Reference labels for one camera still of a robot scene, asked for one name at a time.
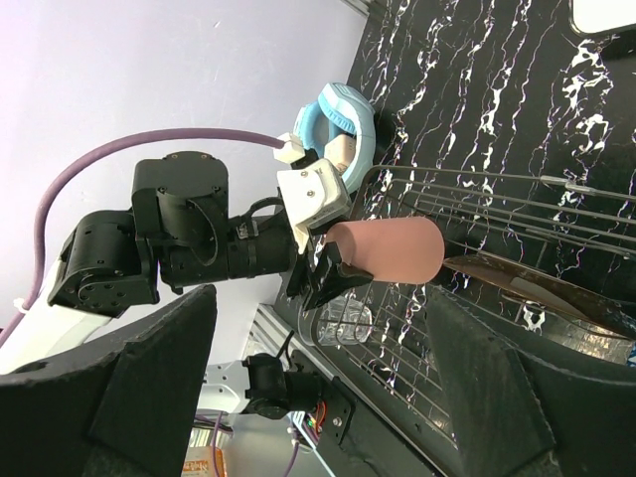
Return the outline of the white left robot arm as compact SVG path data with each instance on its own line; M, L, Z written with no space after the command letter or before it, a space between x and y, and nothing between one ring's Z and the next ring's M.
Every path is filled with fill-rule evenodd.
M276 196L236 217L229 214L229 174L222 161L180 152L140 162L130 209L92 213L67 240L49 292L27 314L28 320L43 319L45 329L18 332L11 343L3 404L27 411L44 402L79 406L88 368L62 364L49 370L35 353L65 356L86 338L89 321L157 303L159 283L181 293L188 286L286 272L288 295L314 309L371 282L368 270L355 266L335 243L326 245L317 264L310 263L290 212L294 206L314 208L317 198L324 204L311 229L339 224L349 199L327 160L284 172Z

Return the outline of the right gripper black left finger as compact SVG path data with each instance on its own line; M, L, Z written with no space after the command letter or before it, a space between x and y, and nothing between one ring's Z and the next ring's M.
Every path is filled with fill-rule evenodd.
M203 285L2 376L2 475L180 475L217 316Z

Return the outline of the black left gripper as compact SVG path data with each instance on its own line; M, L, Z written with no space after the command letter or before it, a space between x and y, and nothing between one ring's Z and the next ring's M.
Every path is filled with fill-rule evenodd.
M315 265L299 254L281 198L261 199L230 218L227 257L229 279L287 273L286 295L301 296L304 310L373 281L369 272L344 261L335 242L324 246Z

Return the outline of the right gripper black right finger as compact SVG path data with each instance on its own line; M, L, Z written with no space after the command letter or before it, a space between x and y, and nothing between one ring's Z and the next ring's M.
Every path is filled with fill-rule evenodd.
M469 476L632 476L635 371L438 286L426 328Z

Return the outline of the clear faceted glass tumbler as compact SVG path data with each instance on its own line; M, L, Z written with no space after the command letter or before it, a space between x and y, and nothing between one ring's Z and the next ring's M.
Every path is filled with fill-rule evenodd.
M362 302L339 296L319 309L298 316L300 339L308 346L364 344L374 331L371 310Z

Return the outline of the red floral plate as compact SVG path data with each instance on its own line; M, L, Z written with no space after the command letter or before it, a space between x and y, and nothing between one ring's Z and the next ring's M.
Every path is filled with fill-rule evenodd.
M606 298L489 252L452 256L444 260L444 265L554 312L591 323L626 339L635 339L635 305L631 302Z

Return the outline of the pink plastic cup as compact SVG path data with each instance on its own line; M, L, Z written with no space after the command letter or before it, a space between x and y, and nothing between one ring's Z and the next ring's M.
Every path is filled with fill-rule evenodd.
M442 267L445 244L439 227L425 217L342 222L326 234L343 262L375 281L424 284Z

